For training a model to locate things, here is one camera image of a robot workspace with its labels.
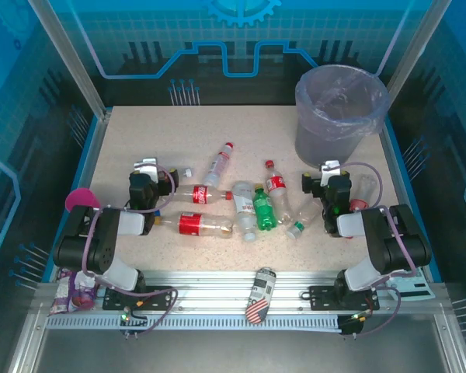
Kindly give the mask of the clear bottle white-red label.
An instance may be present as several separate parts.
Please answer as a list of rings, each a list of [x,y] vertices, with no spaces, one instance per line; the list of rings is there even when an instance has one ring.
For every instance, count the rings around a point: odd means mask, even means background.
[[[234,145],[231,142],[224,144],[223,148],[215,156],[213,162],[210,164],[206,176],[203,178],[203,185],[218,188],[221,177],[228,167],[231,153]]]

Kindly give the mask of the aluminium table edge rail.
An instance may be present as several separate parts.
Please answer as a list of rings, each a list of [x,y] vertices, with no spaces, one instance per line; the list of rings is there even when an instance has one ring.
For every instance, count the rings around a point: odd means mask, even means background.
[[[103,139],[105,137],[106,128],[110,121],[112,109],[113,108],[111,106],[106,108],[106,115],[102,120],[93,117],[71,188],[68,191],[69,193],[78,189],[79,187],[90,187],[99,153],[103,144]],[[63,214],[54,237],[52,250],[48,257],[42,280],[40,281],[41,283],[49,283],[54,278],[54,272],[56,268],[53,261],[54,248],[68,219],[68,211],[65,208],[64,203],[62,203],[62,207],[64,208]]]
[[[402,154],[388,116],[385,117],[380,139],[398,202],[410,205],[406,183],[402,175],[402,170],[404,169]]]

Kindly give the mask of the flag print drink can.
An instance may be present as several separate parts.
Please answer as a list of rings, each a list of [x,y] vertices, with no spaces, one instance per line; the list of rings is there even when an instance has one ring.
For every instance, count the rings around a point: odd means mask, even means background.
[[[245,317],[251,324],[257,325],[266,319],[275,283],[276,273],[271,268],[263,267],[256,272],[245,310]]]

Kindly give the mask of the clear plastic bin liner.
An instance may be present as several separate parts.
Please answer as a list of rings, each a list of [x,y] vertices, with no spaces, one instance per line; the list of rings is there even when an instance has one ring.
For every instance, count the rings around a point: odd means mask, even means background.
[[[377,76],[342,64],[304,73],[296,84],[295,101],[299,124],[327,141],[381,132],[391,105]]]

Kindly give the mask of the clear bottle white cap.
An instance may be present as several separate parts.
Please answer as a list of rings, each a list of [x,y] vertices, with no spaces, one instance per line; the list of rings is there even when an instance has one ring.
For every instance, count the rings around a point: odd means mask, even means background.
[[[252,184],[246,181],[236,182],[232,189],[235,203],[235,221],[245,242],[256,240],[256,213],[252,201]]]

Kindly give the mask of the clear bottle pink-red cap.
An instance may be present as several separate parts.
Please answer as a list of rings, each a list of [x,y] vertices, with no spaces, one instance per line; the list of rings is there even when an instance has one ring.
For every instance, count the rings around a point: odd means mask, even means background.
[[[374,176],[360,174],[356,177],[353,192],[350,198],[350,211],[358,211],[368,208],[372,202],[372,196],[377,189],[377,180]]]

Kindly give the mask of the small cola bottle red cap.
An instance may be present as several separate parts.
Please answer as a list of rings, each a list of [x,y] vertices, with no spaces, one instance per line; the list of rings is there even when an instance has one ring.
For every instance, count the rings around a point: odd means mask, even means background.
[[[282,174],[275,168],[273,160],[267,160],[265,167],[267,171],[266,186],[276,219],[280,224],[288,225],[294,213],[288,199],[286,183]]]

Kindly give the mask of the grey round waste bin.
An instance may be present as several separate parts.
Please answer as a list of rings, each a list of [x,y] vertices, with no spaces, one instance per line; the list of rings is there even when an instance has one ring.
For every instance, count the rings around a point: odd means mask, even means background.
[[[309,130],[304,129],[302,125],[299,124],[297,115],[295,150],[299,158],[310,166],[317,166],[329,160],[338,160],[339,162],[344,163],[353,154],[358,144],[365,137],[371,135],[375,134],[336,141],[327,141],[320,138],[318,135],[311,133]]]

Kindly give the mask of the purple snack bag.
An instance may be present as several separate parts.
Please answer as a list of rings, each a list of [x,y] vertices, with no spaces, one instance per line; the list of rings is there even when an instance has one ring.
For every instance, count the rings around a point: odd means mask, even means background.
[[[82,271],[61,268],[57,274],[57,290],[49,315],[92,309],[99,285]]]

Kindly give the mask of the large cola bottle yellow cap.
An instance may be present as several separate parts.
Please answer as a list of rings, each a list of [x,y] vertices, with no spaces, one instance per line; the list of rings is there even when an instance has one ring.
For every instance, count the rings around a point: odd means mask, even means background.
[[[168,227],[180,235],[229,239],[234,222],[225,216],[182,211],[156,217],[155,225]]]

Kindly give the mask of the pink plastic goblet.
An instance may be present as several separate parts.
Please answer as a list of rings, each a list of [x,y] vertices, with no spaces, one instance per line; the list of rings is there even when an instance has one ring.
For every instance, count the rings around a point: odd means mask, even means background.
[[[71,211],[75,206],[85,206],[100,208],[101,204],[96,195],[88,188],[77,188],[67,195],[65,202],[65,209]]]

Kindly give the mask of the clear bottle green cap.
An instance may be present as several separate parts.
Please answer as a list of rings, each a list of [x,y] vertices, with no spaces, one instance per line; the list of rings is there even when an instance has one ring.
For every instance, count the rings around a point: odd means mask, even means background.
[[[298,213],[296,213],[290,227],[286,231],[286,235],[293,240],[299,239],[304,233],[304,230],[315,220],[321,209],[322,205],[320,200],[310,198],[308,202],[305,202],[301,206]]]

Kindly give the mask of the aluminium frame post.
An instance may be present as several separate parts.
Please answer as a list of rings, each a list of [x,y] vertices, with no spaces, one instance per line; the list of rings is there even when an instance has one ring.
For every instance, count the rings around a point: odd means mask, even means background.
[[[50,41],[55,46],[71,77],[75,80],[90,109],[98,120],[105,120],[107,109],[49,0],[27,1],[49,36]]]
[[[443,18],[451,1],[452,0],[432,0],[429,8],[425,12],[417,31],[388,83],[387,88],[390,94],[391,104],[397,99],[398,94],[426,49],[427,44],[440,24],[440,20]]]

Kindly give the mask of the green bottle yellow cap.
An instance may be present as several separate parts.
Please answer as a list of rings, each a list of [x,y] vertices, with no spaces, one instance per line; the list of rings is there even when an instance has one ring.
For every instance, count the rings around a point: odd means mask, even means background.
[[[261,183],[254,186],[253,206],[257,218],[257,226],[261,231],[270,231],[277,225],[273,205]]]

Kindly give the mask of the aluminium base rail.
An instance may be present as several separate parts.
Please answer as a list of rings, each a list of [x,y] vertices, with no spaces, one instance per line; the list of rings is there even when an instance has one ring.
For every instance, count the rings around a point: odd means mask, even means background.
[[[253,285],[253,271],[170,271],[148,270],[148,284],[176,288],[179,292],[175,315],[242,315]],[[304,315],[311,312],[300,294],[312,285],[331,285],[335,270],[276,271],[270,315]],[[453,310],[445,284],[431,284],[435,298],[406,301],[400,315],[436,315]]]

